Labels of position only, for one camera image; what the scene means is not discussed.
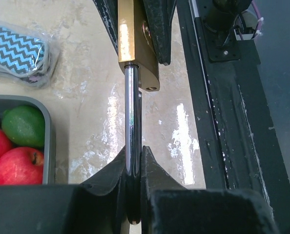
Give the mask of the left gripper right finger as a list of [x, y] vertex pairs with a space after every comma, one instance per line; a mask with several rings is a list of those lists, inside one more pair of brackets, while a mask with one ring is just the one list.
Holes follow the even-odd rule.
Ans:
[[266, 202], [252, 190], [190, 190], [144, 146], [141, 160], [144, 234], [277, 234]]

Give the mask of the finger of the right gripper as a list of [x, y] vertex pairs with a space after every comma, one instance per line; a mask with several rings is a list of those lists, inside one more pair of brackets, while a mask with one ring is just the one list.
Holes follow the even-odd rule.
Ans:
[[160, 64], [170, 65], [176, 0], [143, 0], [143, 4], [157, 60]]
[[112, 45], [118, 54], [118, 1], [93, 0]]

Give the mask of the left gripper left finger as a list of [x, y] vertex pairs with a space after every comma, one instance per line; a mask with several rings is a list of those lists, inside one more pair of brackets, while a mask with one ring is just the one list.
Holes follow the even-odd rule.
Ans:
[[0, 186], [0, 234], [125, 234], [125, 151], [81, 184]]

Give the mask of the brass long-shackle padlock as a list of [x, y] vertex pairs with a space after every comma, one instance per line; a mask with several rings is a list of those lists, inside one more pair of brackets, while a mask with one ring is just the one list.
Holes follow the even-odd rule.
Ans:
[[118, 1], [118, 61], [124, 72], [126, 211], [141, 221], [142, 90], [160, 89], [158, 61], [141, 0]]

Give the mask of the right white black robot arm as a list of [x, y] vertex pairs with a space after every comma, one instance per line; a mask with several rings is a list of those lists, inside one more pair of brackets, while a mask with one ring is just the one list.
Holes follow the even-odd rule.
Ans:
[[[116, 0], [95, 0], [100, 17], [108, 36], [118, 52], [118, 2]], [[221, 33], [233, 28], [235, 19], [251, 4], [250, 0], [208, 0], [206, 29]], [[160, 64], [170, 65], [171, 61], [171, 25], [176, 7], [175, 0], [142, 0], [146, 19], [153, 38], [154, 50]]]

